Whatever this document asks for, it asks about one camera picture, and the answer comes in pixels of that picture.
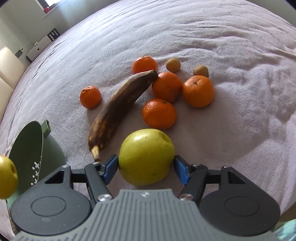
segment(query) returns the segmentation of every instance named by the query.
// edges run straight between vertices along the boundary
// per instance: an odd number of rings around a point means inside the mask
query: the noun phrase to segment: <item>plaid fabric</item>
[[[278,223],[274,229],[274,234],[282,241],[296,241],[296,219]]]

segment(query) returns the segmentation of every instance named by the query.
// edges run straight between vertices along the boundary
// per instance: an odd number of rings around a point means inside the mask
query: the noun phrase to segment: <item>green plastic handle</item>
[[[49,121],[45,120],[42,124],[41,124],[41,129],[42,129],[42,133],[44,138],[46,138],[50,133],[51,133],[51,128],[49,125]]]

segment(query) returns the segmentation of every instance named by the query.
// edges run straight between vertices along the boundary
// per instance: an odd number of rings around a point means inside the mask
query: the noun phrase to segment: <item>green bucket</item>
[[[21,130],[13,143],[9,158],[17,169],[19,183],[15,193],[6,200],[9,207],[38,180],[66,164],[63,151],[50,132],[48,120],[42,125],[32,121]]]

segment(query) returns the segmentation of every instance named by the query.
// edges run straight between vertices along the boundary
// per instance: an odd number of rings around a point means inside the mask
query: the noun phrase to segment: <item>red object on window sill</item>
[[[49,11],[50,11],[50,8],[49,7],[44,8],[44,12],[45,13],[48,13]]]

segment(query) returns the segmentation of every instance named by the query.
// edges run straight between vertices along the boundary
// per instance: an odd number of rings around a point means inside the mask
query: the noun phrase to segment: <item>window sill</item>
[[[45,14],[45,16],[42,18],[44,19],[48,14],[50,14],[53,10],[55,10],[59,5],[61,5],[66,0],[61,0],[56,6],[54,6],[53,9],[51,9],[48,13]]]

